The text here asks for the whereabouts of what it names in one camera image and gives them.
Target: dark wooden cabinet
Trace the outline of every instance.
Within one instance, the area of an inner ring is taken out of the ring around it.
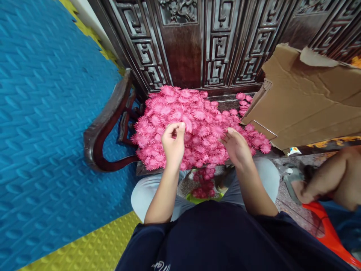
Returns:
[[[278,43],[350,62],[361,0],[89,0],[137,87],[253,92]]]

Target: dark shirt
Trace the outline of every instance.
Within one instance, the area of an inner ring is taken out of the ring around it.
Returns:
[[[139,224],[115,270],[354,271],[288,214],[252,217],[216,201],[174,222]]]

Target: cardboard box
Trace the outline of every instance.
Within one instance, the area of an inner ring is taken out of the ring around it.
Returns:
[[[281,150],[361,134],[361,70],[279,44],[243,117]]]

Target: grey pants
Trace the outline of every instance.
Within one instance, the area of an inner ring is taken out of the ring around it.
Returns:
[[[264,188],[266,189],[271,200],[275,202],[278,194],[280,179],[277,168],[270,160],[266,158],[257,157],[254,159],[254,162]],[[188,172],[189,171],[180,171],[179,181],[182,181]],[[157,191],[161,178],[162,174],[145,177],[137,183],[132,192],[132,207],[142,222],[144,222],[147,210],[155,195],[155,192]],[[230,183],[230,186],[224,197],[221,199],[221,202],[238,204],[245,209],[235,169],[227,175],[225,182]],[[171,220],[176,220],[182,213],[194,206],[194,203],[191,203],[177,195]]]

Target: hand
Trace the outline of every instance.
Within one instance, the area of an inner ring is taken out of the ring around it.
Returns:
[[[167,159],[167,167],[179,170],[184,155],[185,123],[178,122],[167,126],[162,136],[162,144]]]
[[[226,136],[221,142],[226,147],[229,158],[237,169],[243,169],[253,163],[247,141],[233,128],[228,127]]]

